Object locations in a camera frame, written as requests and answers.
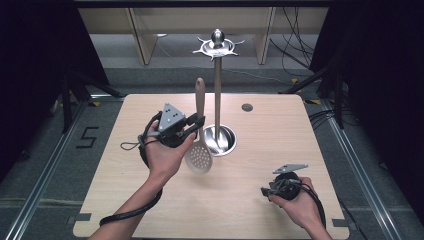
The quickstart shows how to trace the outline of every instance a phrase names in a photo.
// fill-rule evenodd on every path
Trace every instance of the wrist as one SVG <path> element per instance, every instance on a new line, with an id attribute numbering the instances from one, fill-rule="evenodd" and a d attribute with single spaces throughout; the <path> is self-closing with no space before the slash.
<path id="1" fill-rule="evenodd" d="M 144 184 L 122 205 L 115 214 L 126 213 L 150 203 L 165 186 L 162 178 L 149 176 Z"/>
<path id="2" fill-rule="evenodd" d="M 332 239 L 321 222 L 311 222 L 304 226 L 306 232 L 312 239 Z"/>
<path id="3" fill-rule="evenodd" d="M 150 173 L 144 185 L 148 185 L 151 188 L 156 188 L 157 191 L 159 191 L 165 186 L 168 180 L 169 179 L 165 177 L 164 175 Z"/>

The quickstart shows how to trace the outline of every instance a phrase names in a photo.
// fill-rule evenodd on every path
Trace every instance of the round knob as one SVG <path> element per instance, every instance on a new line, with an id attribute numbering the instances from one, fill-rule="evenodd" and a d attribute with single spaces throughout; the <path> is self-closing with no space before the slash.
<path id="1" fill-rule="evenodd" d="M 216 29 L 213 31 L 211 39 L 214 44 L 213 48 L 220 48 L 222 47 L 222 43 L 225 41 L 225 35 L 221 30 Z"/>

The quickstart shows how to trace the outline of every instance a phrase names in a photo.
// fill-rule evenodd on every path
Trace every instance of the slotted spatula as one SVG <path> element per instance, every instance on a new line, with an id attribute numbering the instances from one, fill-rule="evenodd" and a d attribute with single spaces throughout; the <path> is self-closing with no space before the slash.
<path id="1" fill-rule="evenodd" d="M 201 118 L 205 111 L 205 83 L 198 78 L 195 88 L 197 117 Z M 199 129 L 198 140 L 191 145 L 184 158 L 191 171 L 198 174 L 209 172 L 212 167 L 212 154 L 205 142 L 203 127 Z"/>

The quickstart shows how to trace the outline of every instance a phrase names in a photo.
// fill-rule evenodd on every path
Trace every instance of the metal pole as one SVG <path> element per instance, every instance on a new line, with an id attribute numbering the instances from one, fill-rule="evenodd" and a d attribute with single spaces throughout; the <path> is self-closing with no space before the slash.
<path id="1" fill-rule="evenodd" d="M 221 69 L 222 57 L 215 58 L 215 141 L 218 142 L 221 115 Z"/>

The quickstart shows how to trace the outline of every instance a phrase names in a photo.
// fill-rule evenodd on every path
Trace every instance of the wooden table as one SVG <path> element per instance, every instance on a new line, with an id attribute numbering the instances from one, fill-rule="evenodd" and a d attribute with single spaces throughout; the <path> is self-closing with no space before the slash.
<path id="1" fill-rule="evenodd" d="M 99 221 L 113 214 L 146 180 L 148 169 L 138 149 L 125 151 L 122 142 L 137 136 L 164 103 L 187 115 L 195 112 L 194 94 L 149 94 L 126 97 L 102 159 L 87 193 L 74 234 L 90 236 Z M 242 105 L 253 105 L 245 112 Z M 205 175 L 189 170 L 185 162 L 165 186 L 162 199 L 149 210 L 134 233 L 143 238 L 193 239 L 306 239 L 283 209 L 268 202 L 260 191 L 283 164 L 303 164 L 297 171 L 312 178 L 323 203 L 327 230 L 346 239 L 347 228 L 333 227 L 344 219 L 302 100 L 297 95 L 222 94 L 221 124 L 234 130 L 237 146 L 230 154 L 214 157 Z M 214 121 L 214 95 L 206 94 L 205 126 Z"/>

